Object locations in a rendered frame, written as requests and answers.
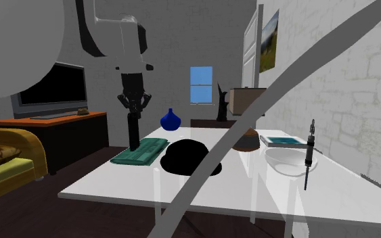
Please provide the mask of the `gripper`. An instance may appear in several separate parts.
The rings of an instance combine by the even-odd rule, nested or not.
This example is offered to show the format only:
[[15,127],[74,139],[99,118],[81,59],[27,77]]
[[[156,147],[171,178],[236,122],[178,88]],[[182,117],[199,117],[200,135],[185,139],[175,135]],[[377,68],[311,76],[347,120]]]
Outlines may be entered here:
[[136,115],[137,118],[141,118],[141,113],[143,109],[147,107],[150,102],[152,96],[150,94],[144,93],[143,87],[143,74],[142,73],[134,73],[134,74],[121,74],[122,80],[122,94],[117,96],[119,102],[129,110],[129,117]]

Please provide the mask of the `black upright cylinder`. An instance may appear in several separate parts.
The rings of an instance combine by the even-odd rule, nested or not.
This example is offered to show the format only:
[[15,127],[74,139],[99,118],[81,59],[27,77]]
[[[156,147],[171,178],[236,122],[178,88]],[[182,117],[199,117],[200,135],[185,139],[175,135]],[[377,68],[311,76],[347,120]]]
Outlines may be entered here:
[[129,147],[131,151],[135,151],[139,147],[139,123],[136,112],[129,112],[127,115],[129,130]]

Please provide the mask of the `blue vase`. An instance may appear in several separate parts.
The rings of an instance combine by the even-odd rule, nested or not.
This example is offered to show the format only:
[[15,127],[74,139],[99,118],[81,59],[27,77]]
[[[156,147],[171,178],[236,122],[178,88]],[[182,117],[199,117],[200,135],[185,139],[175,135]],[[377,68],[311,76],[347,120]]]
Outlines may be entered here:
[[168,113],[160,119],[160,125],[164,130],[174,131],[180,127],[181,119],[169,108]]

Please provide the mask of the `green folded cloth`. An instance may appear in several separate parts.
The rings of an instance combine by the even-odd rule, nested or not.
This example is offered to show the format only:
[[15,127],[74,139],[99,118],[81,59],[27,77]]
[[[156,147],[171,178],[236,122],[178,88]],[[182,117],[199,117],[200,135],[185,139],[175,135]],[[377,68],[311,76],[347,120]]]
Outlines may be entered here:
[[167,139],[143,138],[135,151],[127,148],[114,156],[110,162],[121,165],[150,166],[168,145]]

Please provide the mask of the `blue window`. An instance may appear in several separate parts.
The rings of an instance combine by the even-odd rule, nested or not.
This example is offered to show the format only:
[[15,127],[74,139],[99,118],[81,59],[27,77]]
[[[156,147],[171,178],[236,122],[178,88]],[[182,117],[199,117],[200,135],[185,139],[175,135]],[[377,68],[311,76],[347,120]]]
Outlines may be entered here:
[[212,66],[190,68],[190,102],[212,103]]

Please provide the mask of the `black hat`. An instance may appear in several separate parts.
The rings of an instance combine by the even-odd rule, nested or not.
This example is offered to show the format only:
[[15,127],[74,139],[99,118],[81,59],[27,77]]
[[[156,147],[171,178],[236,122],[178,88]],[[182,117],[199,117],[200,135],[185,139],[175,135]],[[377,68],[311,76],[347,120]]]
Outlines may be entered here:
[[202,142],[182,139],[167,147],[160,165],[171,174],[191,176],[208,153],[208,148]]

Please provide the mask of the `dark cabinet with television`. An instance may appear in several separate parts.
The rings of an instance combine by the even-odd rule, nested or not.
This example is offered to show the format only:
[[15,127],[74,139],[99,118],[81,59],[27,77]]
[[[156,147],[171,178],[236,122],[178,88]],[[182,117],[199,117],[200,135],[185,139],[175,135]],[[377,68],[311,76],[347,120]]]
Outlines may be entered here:
[[51,175],[109,146],[107,113],[87,109],[85,70],[56,62],[37,84],[11,96],[14,117],[0,128],[19,128],[41,141]]

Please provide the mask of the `white table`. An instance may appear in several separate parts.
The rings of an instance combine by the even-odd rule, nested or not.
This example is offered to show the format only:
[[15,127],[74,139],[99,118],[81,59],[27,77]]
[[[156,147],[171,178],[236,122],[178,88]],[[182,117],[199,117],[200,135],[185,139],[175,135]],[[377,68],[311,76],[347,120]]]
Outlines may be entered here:
[[[305,175],[276,172],[265,159],[268,148],[228,151],[222,171],[205,182],[189,209],[285,220],[294,238],[381,238],[381,188],[315,151],[305,191]],[[158,160],[150,166],[106,162],[59,197],[165,208],[186,180]]]

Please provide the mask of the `brown and grey dome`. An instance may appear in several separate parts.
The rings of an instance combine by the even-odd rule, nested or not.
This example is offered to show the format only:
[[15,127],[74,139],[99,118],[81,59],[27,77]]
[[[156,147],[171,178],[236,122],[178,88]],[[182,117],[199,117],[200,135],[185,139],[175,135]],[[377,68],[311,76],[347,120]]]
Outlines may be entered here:
[[260,148],[259,134],[249,128],[233,146],[236,151],[250,152]]

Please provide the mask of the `white door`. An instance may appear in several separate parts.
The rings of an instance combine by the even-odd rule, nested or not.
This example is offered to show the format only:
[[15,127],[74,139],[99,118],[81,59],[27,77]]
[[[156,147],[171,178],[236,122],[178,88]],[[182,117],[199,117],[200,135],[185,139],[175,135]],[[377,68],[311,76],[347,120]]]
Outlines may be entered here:
[[263,4],[258,4],[244,31],[242,87],[259,87],[259,66],[263,26]]

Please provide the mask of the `grey curved bar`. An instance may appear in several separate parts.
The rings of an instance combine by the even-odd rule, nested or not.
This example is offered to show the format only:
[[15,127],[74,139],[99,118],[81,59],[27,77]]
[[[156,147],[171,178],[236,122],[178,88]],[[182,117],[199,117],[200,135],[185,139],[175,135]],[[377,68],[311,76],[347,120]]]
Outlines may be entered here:
[[203,184],[250,124],[305,78],[353,46],[380,21],[381,0],[375,0],[327,33],[289,65],[204,157],[147,238],[171,238]]

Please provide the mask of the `yellow green sofa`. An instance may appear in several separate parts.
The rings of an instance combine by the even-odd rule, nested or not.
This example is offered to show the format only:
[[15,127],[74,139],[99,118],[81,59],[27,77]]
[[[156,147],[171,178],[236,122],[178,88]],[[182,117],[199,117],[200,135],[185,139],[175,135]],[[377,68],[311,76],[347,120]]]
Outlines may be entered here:
[[0,197],[48,174],[41,141],[33,133],[0,128]]

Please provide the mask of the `white book with teal cover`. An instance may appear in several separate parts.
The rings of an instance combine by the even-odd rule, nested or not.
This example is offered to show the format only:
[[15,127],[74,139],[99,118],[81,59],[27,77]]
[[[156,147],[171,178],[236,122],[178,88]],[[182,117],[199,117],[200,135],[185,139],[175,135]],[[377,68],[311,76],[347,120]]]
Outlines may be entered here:
[[267,147],[306,149],[307,142],[299,137],[260,135],[260,140]]

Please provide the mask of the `white bowl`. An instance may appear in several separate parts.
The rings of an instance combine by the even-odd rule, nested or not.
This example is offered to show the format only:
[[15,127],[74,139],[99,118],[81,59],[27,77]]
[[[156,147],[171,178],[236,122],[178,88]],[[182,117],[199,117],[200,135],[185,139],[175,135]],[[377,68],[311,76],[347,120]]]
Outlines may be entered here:
[[306,174],[306,151],[273,147],[265,150],[265,159],[282,175],[298,177]]

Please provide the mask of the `black corkscrew tool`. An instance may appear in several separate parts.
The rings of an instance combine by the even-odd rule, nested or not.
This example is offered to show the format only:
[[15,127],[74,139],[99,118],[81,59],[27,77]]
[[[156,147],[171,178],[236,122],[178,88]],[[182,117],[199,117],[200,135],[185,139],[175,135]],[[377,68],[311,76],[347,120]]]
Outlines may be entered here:
[[315,145],[315,120],[312,119],[310,129],[309,129],[310,135],[307,139],[307,152],[305,156],[305,183],[304,183],[304,190],[307,190],[307,184],[308,184],[308,177],[309,177],[309,169],[312,166],[313,163],[313,150]]

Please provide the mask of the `landscape wall picture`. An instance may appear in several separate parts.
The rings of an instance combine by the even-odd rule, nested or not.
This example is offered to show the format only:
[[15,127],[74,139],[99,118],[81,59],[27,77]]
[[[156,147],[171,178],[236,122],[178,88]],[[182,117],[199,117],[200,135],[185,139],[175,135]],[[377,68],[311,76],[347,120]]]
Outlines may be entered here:
[[265,72],[275,67],[275,57],[277,48],[277,29],[279,23],[279,10],[275,12],[270,21],[262,30],[261,55],[259,62],[259,72]]

